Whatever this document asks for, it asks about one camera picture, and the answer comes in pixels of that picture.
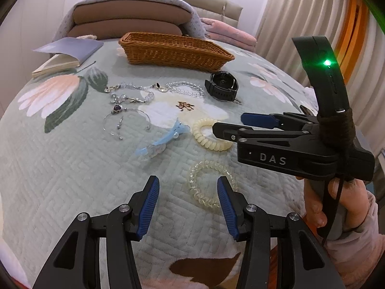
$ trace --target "blue gripper pad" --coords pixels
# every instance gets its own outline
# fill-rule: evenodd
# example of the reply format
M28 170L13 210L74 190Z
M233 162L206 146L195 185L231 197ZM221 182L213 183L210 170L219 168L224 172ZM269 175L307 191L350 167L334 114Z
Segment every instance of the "blue gripper pad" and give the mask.
M268 114L243 113L241 115L241 122L246 126L268 129L278 128L280 125L280 121L275 116Z
M217 191L219 201L221 203L222 212L226 220L227 229L234 238L237 240L239 237L239 230L237 228L237 216L230 202L230 198L226 192L222 180L219 178L217 182Z
M159 196L159 179L154 178L146 200L143 203L143 207L139 213L139 223L136 235L141 240L147 233L150 226L151 218L153 217L156 202Z

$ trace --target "human hand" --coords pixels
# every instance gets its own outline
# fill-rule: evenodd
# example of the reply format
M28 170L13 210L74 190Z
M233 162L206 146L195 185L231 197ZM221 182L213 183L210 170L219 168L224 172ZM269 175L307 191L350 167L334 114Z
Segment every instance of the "human hand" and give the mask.
M333 199L336 198L339 181L338 178L334 178L329 182L328 190ZM308 179L305 179L303 197L305 200L307 220L317 228L324 227L327 223L327 218L322 212L322 201L311 188ZM354 179L351 182L345 181L340 203L348 211L343 229L347 231L361 225L368 214L370 206L363 181L358 179Z

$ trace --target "open book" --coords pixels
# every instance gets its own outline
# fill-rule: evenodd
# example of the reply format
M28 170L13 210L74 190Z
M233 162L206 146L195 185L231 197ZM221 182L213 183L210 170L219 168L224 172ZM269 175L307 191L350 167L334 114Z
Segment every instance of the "open book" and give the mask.
M44 45L34 51L57 54L34 70L32 72L32 77L78 67L82 65L84 61L94 54L102 45L103 42L101 41L71 37L65 37Z

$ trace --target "quilted bedspread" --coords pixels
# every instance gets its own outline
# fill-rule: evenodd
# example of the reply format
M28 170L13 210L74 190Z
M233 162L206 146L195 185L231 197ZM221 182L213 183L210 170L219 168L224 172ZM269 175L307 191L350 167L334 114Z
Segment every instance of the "quilted bedspread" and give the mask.
M238 80L242 105L155 91L148 105L139 108L152 121L127 112L122 141L109 134L118 117L103 118L112 110L104 88L132 82L188 81L204 87L208 73L160 66L130 65L117 40L106 41L78 70L31 80L15 97L0 121L0 258L9 273L31 288L54 246L81 212L106 214L141 191L150 175L160 179L160 194L149 231L133 242L143 288L214 288L239 272L244 243L227 231L220 209L205 208L186 184L189 168L212 160L234 175L239 191L268 213L304 214L302 183L294 177L237 162L236 144L228 151L202 147L191 133L172 140L164 152L151 159L133 154L159 139L176 118L190 127L201 118L242 124L244 112L300 112L312 109L303 87L261 57L216 42L235 55L224 70ZM121 89L129 97L146 92ZM179 108L179 102L190 105ZM210 138L210 130L203 130ZM201 191L216 195L220 175L203 170ZM101 282L108 288L105 242L101 243Z

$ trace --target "blue hair clip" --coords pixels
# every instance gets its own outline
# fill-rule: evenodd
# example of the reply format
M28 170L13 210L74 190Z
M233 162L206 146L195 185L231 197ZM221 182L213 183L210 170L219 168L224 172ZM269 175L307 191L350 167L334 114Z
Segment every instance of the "blue hair clip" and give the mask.
M172 139L176 139L179 137L180 134L189 131L190 126L183 125L181 122L179 122L179 119L176 119L174 127L167 134L165 134L158 141L148 145L147 147L143 149L137 149L135 151L135 155L142 155L147 156L149 158L153 158L155 155L162 153L164 149L166 149L166 144L169 143Z

